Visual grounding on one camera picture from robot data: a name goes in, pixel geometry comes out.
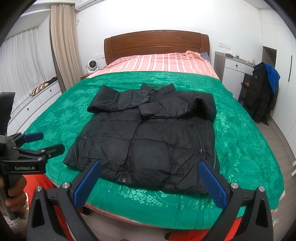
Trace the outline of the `person's left hand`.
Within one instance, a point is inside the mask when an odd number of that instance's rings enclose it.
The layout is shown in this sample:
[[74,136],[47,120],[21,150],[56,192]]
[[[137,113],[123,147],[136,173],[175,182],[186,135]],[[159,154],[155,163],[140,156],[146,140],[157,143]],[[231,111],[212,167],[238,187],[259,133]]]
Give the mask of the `person's left hand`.
[[8,190],[9,198],[6,199],[6,207],[12,212],[19,212],[26,204],[27,196],[24,188],[27,185],[27,180],[24,176],[20,176],[19,180]]

